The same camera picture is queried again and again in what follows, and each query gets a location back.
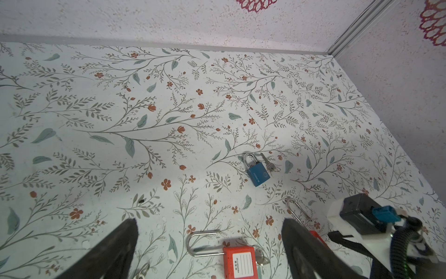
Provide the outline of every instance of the metal shackle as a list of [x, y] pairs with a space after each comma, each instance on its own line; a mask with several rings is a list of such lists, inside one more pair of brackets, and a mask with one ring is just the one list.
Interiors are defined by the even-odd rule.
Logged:
[[305, 212], [305, 210], [303, 210], [303, 209], [301, 208], [301, 206], [300, 206], [295, 200], [293, 200], [293, 199], [285, 199], [285, 201], [286, 201], [286, 207], [287, 207], [287, 209], [291, 212], [291, 214], [294, 216], [294, 218], [296, 218], [296, 219], [299, 221], [299, 223], [301, 223], [302, 226], [305, 227], [304, 223], [302, 223], [302, 221], [296, 216], [296, 214], [294, 214], [294, 211], [291, 210], [291, 208], [289, 207], [289, 202], [292, 202], [293, 204], [297, 205], [297, 207], [299, 207], [299, 209], [302, 211], [302, 213], [303, 213], [308, 219], [312, 220], [311, 217], [308, 216], [308, 214]]
[[249, 169], [250, 167], [248, 166], [248, 163], [246, 162], [246, 158], [248, 158], [248, 156], [252, 156], [254, 158], [254, 162], [257, 164], [259, 162], [259, 160], [257, 160], [257, 157], [254, 155], [254, 153], [245, 153], [245, 155], [243, 156], [243, 163], [245, 164], [246, 168]]
[[200, 235], [213, 235], [213, 234], [217, 234], [217, 233], [221, 233], [221, 232], [217, 230], [217, 231], [213, 231], [213, 232], [203, 232], [203, 233], [192, 233], [192, 234], [190, 234], [190, 235], [188, 236], [188, 238], [187, 238], [187, 244], [186, 244], [187, 252], [189, 252], [189, 254], [190, 254], [192, 257], [207, 257], [207, 256], [224, 255], [223, 252], [221, 252], [221, 253], [216, 252], [216, 253], [201, 253], [201, 254], [198, 254], [198, 253], [195, 253], [195, 252], [192, 250], [192, 247], [190, 246], [190, 240], [191, 240], [193, 237], [195, 237], [195, 236], [200, 236]]

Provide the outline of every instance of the blue padlock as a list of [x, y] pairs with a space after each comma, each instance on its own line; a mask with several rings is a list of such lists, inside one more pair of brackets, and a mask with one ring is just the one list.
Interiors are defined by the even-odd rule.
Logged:
[[[246, 158], [248, 156], [252, 156], [254, 158], [254, 162], [256, 163], [253, 166], [249, 166], [248, 162], [246, 162]], [[254, 183], [254, 186], [262, 185], [266, 180], [269, 179], [269, 174], [266, 171], [265, 167], [259, 160], [257, 160], [256, 156], [253, 153], [245, 153], [243, 156], [243, 162], [245, 163], [245, 166], [247, 168], [247, 172], [249, 177], [251, 177], [252, 182]]]

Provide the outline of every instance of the white textured wall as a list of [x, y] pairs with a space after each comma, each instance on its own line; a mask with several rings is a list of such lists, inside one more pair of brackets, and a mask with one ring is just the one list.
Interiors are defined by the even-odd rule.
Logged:
[[3, 35], [327, 51], [371, 0], [2, 0]]
[[336, 60], [446, 200], [446, 47], [418, 28], [424, 1], [402, 0]]

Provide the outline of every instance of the black cable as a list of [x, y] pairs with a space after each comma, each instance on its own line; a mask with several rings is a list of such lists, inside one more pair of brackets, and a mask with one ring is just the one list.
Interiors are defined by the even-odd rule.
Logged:
[[408, 227], [400, 227], [393, 234], [390, 243], [390, 267], [395, 279], [407, 279], [412, 273], [407, 263], [407, 248], [410, 240], [417, 237], [418, 233]]

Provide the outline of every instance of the padlock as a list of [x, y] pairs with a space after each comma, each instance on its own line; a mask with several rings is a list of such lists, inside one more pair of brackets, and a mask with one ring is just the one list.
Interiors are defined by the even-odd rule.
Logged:
[[236, 246], [223, 247], [223, 252], [217, 253], [196, 253], [192, 250], [190, 245], [191, 238], [195, 236], [209, 236], [214, 234], [221, 234], [220, 231], [195, 232], [188, 236], [186, 242], [187, 252], [193, 257], [207, 257], [207, 256], [223, 256], [225, 279], [258, 279], [256, 265], [268, 264], [269, 260], [261, 256], [257, 256], [252, 246]]
[[[252, 156], [254, 158], [254, 162], [256, 163], [254, 166], [249, 166], [246, 162], [246, 158], [248, 156]], [[259, 160], [257, 160], [257, 157], [253, 153], [245, 153], [243, 156], [243, 162], [245, 163], [245, 166], [247, 168], [247, 172], [249, 177], [251, 177], [252, 182], [254, 183], [254, 186], [262, 185], [266, 180], [269, 179], [269, 174], [266, 171], [265, 167]]]

